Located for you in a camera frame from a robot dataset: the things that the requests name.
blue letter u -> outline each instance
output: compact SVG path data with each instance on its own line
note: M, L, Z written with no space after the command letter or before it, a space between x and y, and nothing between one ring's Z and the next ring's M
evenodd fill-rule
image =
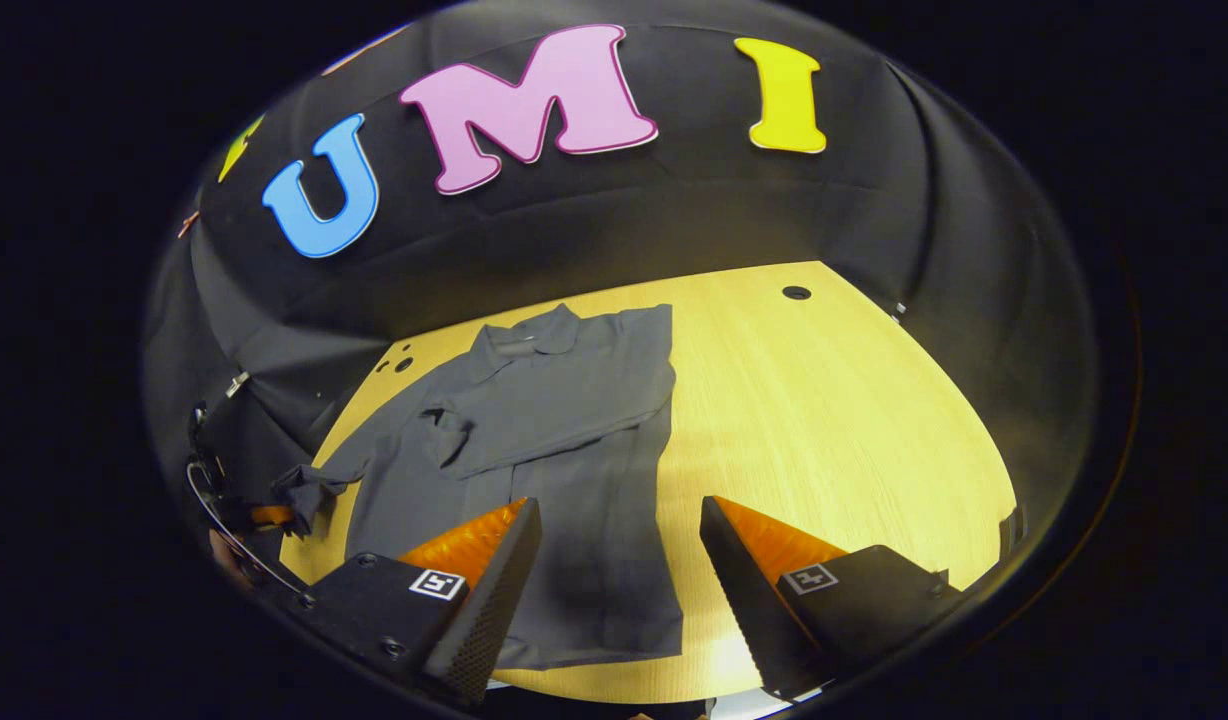
M312 146L313 155L325 155L330 160L334 174L343 183L346 200L334 217L324 220L312 210L307 193L298 183L303 173L302 160L293 161L266 183L263 205L276 215L285 237L302 256L334 256L361 237L373 220L378 209L378 183L357 139L357 128L363 119L366 117L359 113L344 119L327 129L325 135Z

shirt collar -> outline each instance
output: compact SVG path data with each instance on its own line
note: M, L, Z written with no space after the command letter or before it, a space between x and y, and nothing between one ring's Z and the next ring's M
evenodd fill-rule
M481 332L476 333L476 342L472 343L472 350L468 351L468 372L472 375L472 382L488 381L517 358L501 354L500 345L523 342L528 337L533 337L535 354L560 355L570 351L578 338L578 316L562 302L544 315L522 319L510 328L483 326Z

pink letter m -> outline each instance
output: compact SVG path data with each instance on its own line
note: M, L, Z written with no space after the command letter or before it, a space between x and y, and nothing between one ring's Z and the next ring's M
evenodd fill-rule
M457 195L499 176L503 161L481 152L473 127L522 163L538 160L553 101L564 119L556 136L564 152L604 152L655 140L659 128L637 113L619 68L615 45L626 34L610 25L554 32L538 41L521 85L458 64L406 87L400 101L422 111L441 158L436 190Z

yellow letter i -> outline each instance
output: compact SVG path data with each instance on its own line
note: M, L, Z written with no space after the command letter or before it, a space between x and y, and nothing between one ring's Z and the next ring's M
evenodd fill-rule
M758 147L823 152L828 138L814 124L810 75L819 61L777 42L739 37L738 52L756 61L761 81L761 119L747 133Z

table surface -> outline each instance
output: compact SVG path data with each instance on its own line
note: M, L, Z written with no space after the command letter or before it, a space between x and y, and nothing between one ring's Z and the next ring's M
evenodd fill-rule
M807 300L783 288L810 290ZM658 521L684 612L682 655L495 679L592 702L688 702L756 688L756 666L698 538L720 495L844 550L887 544L963 589L998 560L1016 506L979 415L889 315L818 260L755 265L612 288L490 315L397 342L345 407L313 461L431 369L467 351L483 324L511 326L564 301L576 315L673 306L672 437L659 460ZM398 362L413 358L402 374ZM359 484L286 538L281 562L316 582L344 560Z

